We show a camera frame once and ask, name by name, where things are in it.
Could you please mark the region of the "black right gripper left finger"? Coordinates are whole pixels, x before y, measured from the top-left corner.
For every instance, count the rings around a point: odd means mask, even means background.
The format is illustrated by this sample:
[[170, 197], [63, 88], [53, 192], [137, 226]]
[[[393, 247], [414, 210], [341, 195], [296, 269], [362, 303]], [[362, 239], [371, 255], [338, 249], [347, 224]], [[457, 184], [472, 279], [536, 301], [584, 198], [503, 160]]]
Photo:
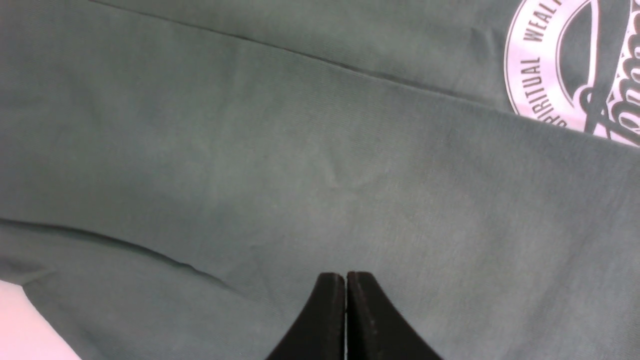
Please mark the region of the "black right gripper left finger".
[[342, 360], [345, 356], [346, 287], [343, 276], [324, 272], [295, 322], [269, 360]]

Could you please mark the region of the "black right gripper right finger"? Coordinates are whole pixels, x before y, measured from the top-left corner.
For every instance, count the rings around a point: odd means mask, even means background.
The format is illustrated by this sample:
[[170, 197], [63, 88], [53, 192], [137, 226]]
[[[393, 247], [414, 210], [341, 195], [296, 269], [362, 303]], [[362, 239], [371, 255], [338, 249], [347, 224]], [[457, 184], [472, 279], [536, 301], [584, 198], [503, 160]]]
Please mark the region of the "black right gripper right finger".
[[347, 274], [348, 360], [440, 360], [398, 312], [370, 272]]

